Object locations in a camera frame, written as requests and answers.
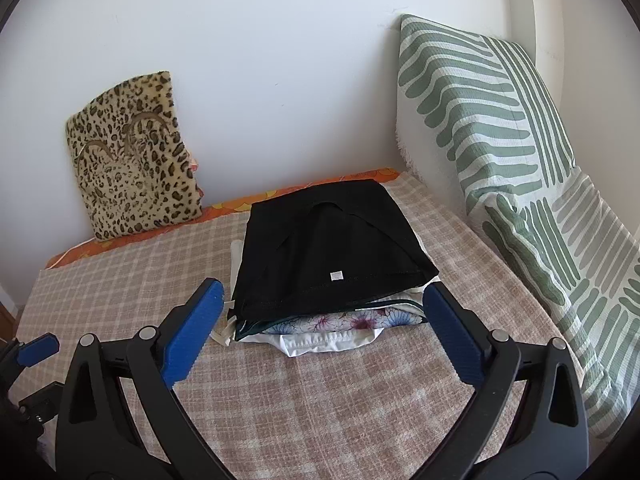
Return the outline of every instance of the green and white blanket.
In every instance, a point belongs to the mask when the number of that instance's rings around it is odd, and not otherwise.
[[[458,176],[468,223],[571,345],[591,433],[609,440],[639,393],[640,250],[575,165],[533,63],[515,43],[405,15],[398,109],[419,116],[442,173]]]

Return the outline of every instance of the bed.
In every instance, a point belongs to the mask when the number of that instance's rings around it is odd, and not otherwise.
[[[383,182],[428,248],[443,282],[485,325],[539,344],[560,335],[522,282],[424,184],[393,170],[345,178],[370,177]],[[228,296],[230,244],[243,237],[250,215],[246,209],[255,199],[214,206],[228,212],[152,232],[146,239],[126,237],[126,245],[99,254],[67,254],[75,261],[42,270],[17,336],[27,341],[52,332],[60,352],[25,370],[11,390],[12,399],[64,381],[76,343],[86,332],[101,340],[130,337],[139,327],[158,324],[207,276],[221,280]],[[131,384],[124,388],[147,449],[162,457]],[[239,479],[391,479],[399,472],[408,478],[472,393],[458,380],[428,324],[385,330],[375,343],[359,349],[299,358],[287,358],[268,345],[224,348],[210,340],[175,391],[204,439]],[[512,394],[481,458],[498,451],[519,393]],[[54,434],[52,420],[41,439],[50,461]]]

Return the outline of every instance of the metal rivet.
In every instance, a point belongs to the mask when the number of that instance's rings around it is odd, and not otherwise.
[[[145,326],[138,332],[140,339],[151,339],[156,335],[156,328],[153,326]]]
[[[559,337],[555,337],[551,340],[551,344],[555,346],[558,350],[564,350],[566,348],[566,343],[564,340]]]
[[[509,334],[507,334],[503,329],[497,328],[491,332],[492,337],[499,341],[500,343],[506,343],[509,340]]]
[[[84,334],[81,338],[80,338],[80,344],[82,346],[89,346],[91,343],[93,343],[95,340],[95,337],[93,334]]]

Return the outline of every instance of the leopard print cushion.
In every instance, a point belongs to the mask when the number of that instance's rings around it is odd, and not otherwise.
[[[168,72],[107,90],[66,122],[95,237],[117,238],[202,214]]]

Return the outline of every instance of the orange floral sheet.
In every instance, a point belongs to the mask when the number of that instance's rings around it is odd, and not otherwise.
[[[391,168],[383,168],[381,170],[366,171],[365,173],[355,173],[338,178],[318,180],[310,184],[305,184],[304,186],[286,187],[283,189],[277,189],[275,191],[268,191],[257,195],[245,196],[242,198],[237,198],[235,200],[229,200],[228,202],[221,202],[219,204],[210,205],[204,208],[202,210],[201,216],[180,225],[160,227],[152,231],[123,236],[121,238],[115,238],[113,240],[107,240],[104,242],[100,242],[95,238],[92,240],[88,240],[83,244],[69,249],[66,253],[60,253],[54,256],[47,262],[47,266],[45,267],[45,269],[57,269],[59,267],[63,267],[65,265],[78,261],[81,258],[95,256],[96,254],[101,254],[118,247],[124,247],[128,244],[140,242],[142,240],[149,240],[150,238],[156,237],[163,233],[172,231],[174,229],[179,229],[183,225],[198,224],[200,222],[207,222],[209,220],[213,220],[214,218],[218,218],[220,216],[228,215],[231,213],[249,211],[249,209],[251,209],[251,204],[255,202],[261,202],[262,200],[291,193],[299,189],[304,189],[305,187],[316,186],[317,184],[325,184],[327,182],[340,182],[342,180],[365,180],[367,178],[372,178],[376,182],[382,184],[383,182],[389,182],[390,180],[395,179],[398,175],[399,173],[396,170],[392,170]]]

